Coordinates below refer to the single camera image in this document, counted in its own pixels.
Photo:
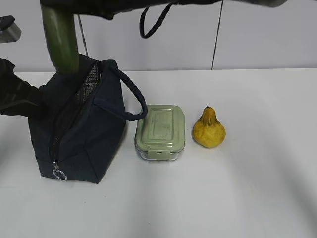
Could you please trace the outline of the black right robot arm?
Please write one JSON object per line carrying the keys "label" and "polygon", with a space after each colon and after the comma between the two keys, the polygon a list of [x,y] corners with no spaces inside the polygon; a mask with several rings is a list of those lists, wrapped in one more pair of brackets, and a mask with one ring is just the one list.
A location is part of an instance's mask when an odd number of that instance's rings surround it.
{"label": "black right robot arm", "polygon": [[211,5],[218,0],[42,0],[41,5],[112,20],[116,14],[158,5]]}

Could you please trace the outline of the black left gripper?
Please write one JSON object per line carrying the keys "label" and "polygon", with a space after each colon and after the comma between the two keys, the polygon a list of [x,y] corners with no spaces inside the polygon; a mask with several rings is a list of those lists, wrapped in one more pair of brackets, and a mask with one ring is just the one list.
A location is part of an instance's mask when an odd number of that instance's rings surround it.
{"label": "black left gripper", "polygon": [[0,59],[0,113],[8,116],[41,117],[42,92],[14,74],[15,65]]}

